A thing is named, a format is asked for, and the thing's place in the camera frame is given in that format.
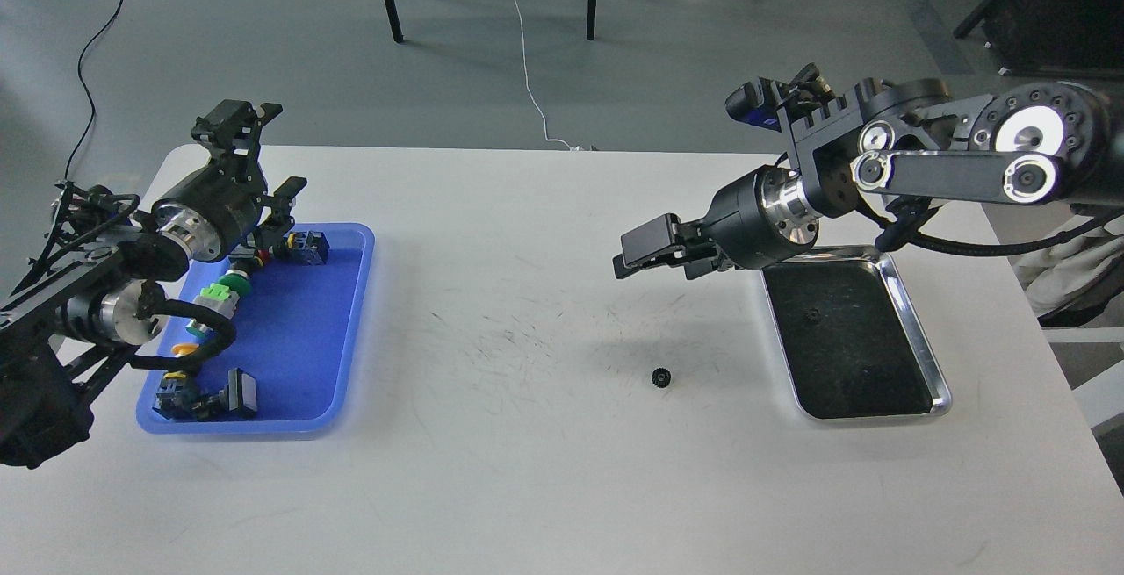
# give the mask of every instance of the green connector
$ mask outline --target green connector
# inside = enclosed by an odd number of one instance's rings
[[[219,277],[219,280],[215,283],[225,284],[225,286],[228,286],[234,292],[237,292],[238,295],[250,294],[250,280],[243,277],[242,275],[221,275],[221,277]]]
[[[210,283],[209,286],[199,291],[199,295],[203,299],[227,300],[230,298],[230,289],[221,283]]]

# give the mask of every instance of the white cloth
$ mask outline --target white cloth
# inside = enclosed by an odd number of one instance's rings
[[[1075,216],[1057,228],[1068,231],[1088,222]],[[1064,308],[1087,291],[1124,254],[1124,218],[1093,228],[1067,244],[1030,252],[1015,264],[1015,275],[1035,316]]]

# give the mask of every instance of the blue tray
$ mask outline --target blue tray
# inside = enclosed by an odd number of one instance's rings
[[[238,338],[199,375],[205,392],[226,384],[227,372],[241,367],[257,380],[257,416],[244,420],[166,420],[152,410],[163,372],[149,372],[136,418],[154,435],[309,432],[324,428],[343,407],[355,331],[374,255],[374,235],[362,223],[299,223],[294,231],[321,231],[330,246],[324,266],[274,262],[250,281],[253,291],[234,316]],[[229,267],[228,262],[193,262],[182,299],[192,300]],[[173,344],[198,343],[185,330],[188,320],[171,319],[160,355]]]

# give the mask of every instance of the black cable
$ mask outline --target black cable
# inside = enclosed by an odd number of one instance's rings
[[[200,344],[199,348],[196,348],[191,354],[180,356],[179,358],[169,358],[169,356],[133,356],[129,359],[129,364],[135,369],[198,374],[205,362],[221,354],[225,348],[234,344],[238,336],[234,328],[234,320],[219,314],[219,312],[211,310],[211,308],[197,305],[197,303],[188,303],[185,300],[162,300],[161,303],[152,308],[152,314],[179,316],[181,319],[199,320],[200,323],[212,328],[215,335],[208,341]]]
[[[107,22],[105,24],[105,26],[102,26],[100,28],[100,30],[98,30],[97,33],[93,34],[93,37],[90,38],[90,40],[88,43],[85,43],[85,46],[82,46],[81,54],[78,55],[78,80],[82,84],[82,90],[85,91],[85,99],[88,100],[88,102],[90,102],[90,119],[87,120],[87,122],[85,122],[85,130],[82,130],[82,137],[80,139],[78,139],[76,144],[74,144],[73,150],[71,152],[71,155],[66,159],[66,171],[63,172],[63,179],[64,180],[69,180],[70,179],[70,167],[71,167],[71,163],[74,162],[74,155],[78,154],[79,148],[82,146],[82,143],[84,143],[85,136],[88,136],[90,134],[90,127],[93,126],[93,119],[96,119],[97,116],[98,116],[98,108],[93,103],[93,95],[90,94],[90,88],[87,85],[85,79],[82,75],[82,62],[85,58],[85,52],[88,52],[90,49],[90,46],[93,46],[93,43],[96,43],[96,40],[98,38],[101,38],[101,35],[106,30],[108,30],[108,28],[110,26],[112,26],[114,20],[117,19],[118,15],[120,15],[120,12],[121,12],[121,4],[124,4],[124,3],[125,3],[125,0],[117,0],[117,8],[115,8],[115,10],[114,10],[114,15],[109,16],[109,19],[107,20]]]
[[[887,228],[890,226],[890,220],[882,218],[878,212],[874,212],[870,203],[867,203],[862,195],[859,195],[859,204],[855,206],[855,211],[859,215],[864,216],[864,218],[870,219],[879,228]],[[1087,231],[1094,230],[1097,227],[1104,227],[1105,223],[1112,222],[1113,219],[1121,218],[1124,216],[1124,208],[1116,211],[1108,211],[1104,216],[1098,218],[1089,219],[1088,222],[1081,223],[1079,227],[1070,228],[1068,231],[1060,231],[1060,234],[1048,236],[1044,239],[1037,239],[1037,241],[1028,241],[1024,244],[969,244],[964,241],[954,241],[954,239],[941,239],[935,238],[935,236],[916,234],[912,236],[908,244],[916,247],[923,247],[925,250],[932,252],[943,252],[944,255],[959,255],[959,256],[1012,256],[1012,255],[1026,255],[1027,252],[1043,250],[1043,248],[1058,246],[1058,244],[1067,244],[1077,239],[1080,235],[1087,234]]]
[[[22,280],[19,280],[19,283],[16,284],[16,289],[11,291],[12,295],[16,295],[16,292],[20,292],[24,288],[28,288],[33,283],[37,282],[44,272],[47,272],[47,256],[51,255],[51,250],[55,247],[55,244],[58,244],[58,238],[63,231],[63,223],[66,223],[64,212],[70,210],[70,202],[73,194],[74,183],[64,183],[62,194],[58,197],[58,208],[51,222],[51,231],[47,234],[47,243],[44,244],[43,250],[39,252],[39,257],[34,259],[31,263],[31,268],[24,275]]]
[[[69,198],[67,191],[72,191],[71,183],[67,183],[67,189],[64,190],[63,198]],[[64,246],[54,252],[54,254],[48,255],[52,248],[55,247],[55,244],[58,244],[63,223],[66,223],[66,219],[63,218],[62,215],[63,212],[67,212],[70,210],[70,200],[65,200],[65,202],[60,200],[58,211],[55,215],[55,223],[53,223],[51,234],[47,236],[47,244],[43,247],[39,258],[31,264],[31,270],[28,271],[27,274],[24,275],[24,279],[16,284],[16,289],[12,290],[12,295],[17,294],[17,292],[22,292],[26,288],[30,288],[31,284],[43,279],[43,275],[45,275],[46,272],[54,266],[54,264],[58,263],[62,256],[66,255],[67,252],[72,252],[74,248],[82,246],[82,244],[97,239],[98,235],[109,230],[109,228],[116,226],[116,223],[120,223],[121,220],[128,219],[133,212],[136,212],[137,207],[140,206],[140,195],[137,194],[108,195],[108,198],[115,200],[115,202],[121,202],[121,200],[128,199],[128,204],[125,206],[125,208],[121,208],[120,211],[115,212],[111,218],[106,219],[105,222],[90,228],[90,230],[85,231],[84,235],[78,236],[78,238],[64,244]]]

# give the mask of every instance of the gray floor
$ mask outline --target gray floor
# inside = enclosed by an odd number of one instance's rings
[[[42,243],[51,184],[88,116],[75,60],[116,2],[0,0],[4,291]],[[599,0],[595,43],[584,0],[519,2],[552,135],[601,150],[776,150],[767,131],[727,119],[723,99],[807,62],[835,86],[937,75],[968,95],[1021,82],[996,75],[979,30],[948,39],[980,0]],[[523,88],[511,0],[399,8],[404,46],[381,0],[126,0],[87,60],[98,121],[73,179],[143,191],[220,99],[283,103],[265,143],[553,147]],[[1028,239],[1064,210],[989,216],[1001,239]]]

